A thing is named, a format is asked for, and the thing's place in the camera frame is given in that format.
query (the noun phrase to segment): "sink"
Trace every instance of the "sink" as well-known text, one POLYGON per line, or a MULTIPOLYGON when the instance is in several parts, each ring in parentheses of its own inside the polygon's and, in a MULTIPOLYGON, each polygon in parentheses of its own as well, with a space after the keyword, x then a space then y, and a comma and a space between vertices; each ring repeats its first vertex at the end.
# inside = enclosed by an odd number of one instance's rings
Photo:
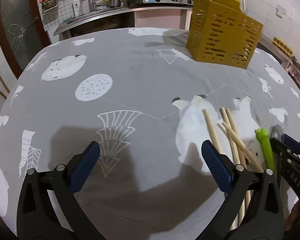
POLYGON ((67 25, 68 24, 73 24, 73 23, 76 23, 76 22, 80 22, 82 20, 85 20, 85 19, 97 16, 99 14, 103 14, 103 13, 107 13, 107 12, 111 12, 111 11, 119 10, 119 9, 124 9, 124 7, 105 8, 105 9, 101 9, 101 10, 98 10, 98 11, 90 12, 90 13, 87 13, 87 14, 84 14, 84 15, 80 15, 80 16, 78 16, 76 18, 73 18, 70 21, 68 21, 67 25))

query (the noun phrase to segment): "soap bottle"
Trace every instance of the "soap bottle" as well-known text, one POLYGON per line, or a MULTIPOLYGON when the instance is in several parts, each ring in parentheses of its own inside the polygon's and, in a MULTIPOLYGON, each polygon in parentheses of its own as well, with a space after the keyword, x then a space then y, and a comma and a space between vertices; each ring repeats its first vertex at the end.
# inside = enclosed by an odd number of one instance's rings
POLYGON ((74 10, 74 16, 78 17, 83 14, 82 9, 82 1, 81 0, 73 0, 73 10, 74 10))

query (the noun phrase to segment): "yellow basket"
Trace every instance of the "yellow basket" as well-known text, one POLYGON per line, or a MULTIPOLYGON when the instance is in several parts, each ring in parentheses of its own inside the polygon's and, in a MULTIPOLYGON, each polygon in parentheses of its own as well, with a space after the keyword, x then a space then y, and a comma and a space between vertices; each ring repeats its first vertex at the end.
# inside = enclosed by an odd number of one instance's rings
POLYGON ((195 61, 246 69, 262 27, 239 0, 194 0, 187 48, 195 61))

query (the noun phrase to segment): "cooking pot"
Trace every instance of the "cooking pot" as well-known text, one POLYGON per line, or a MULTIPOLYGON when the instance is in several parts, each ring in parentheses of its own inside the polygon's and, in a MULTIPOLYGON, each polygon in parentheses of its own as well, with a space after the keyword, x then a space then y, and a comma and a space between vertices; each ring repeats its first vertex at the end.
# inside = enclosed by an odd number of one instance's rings
POLYGON ((121 0, 109 0, 108 7, 119 7, 121 6, 121 0))

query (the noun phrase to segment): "table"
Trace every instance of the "table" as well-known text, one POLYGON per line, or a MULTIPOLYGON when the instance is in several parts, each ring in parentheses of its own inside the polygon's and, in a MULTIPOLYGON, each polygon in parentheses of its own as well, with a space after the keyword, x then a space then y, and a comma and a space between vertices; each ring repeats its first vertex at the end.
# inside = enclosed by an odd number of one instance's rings
MULTIPOLYGON (((256 49, 247 70, 200 63, 186 40, 185 30, 116 29, 33 58, 0 112, 0 215, 12 231, 26 171, 67 163, 92 140, 101 156, 75 198, 108 240, 195 239, 215 215, 224 194, 198 151, 210 139, 202 109, 217 124, 229 108, 263 167, 255 128, 280 124, 300 141, 300 91, 270 54, 256 49)), ((295 195, 281 191, 287 213, 295 195)))

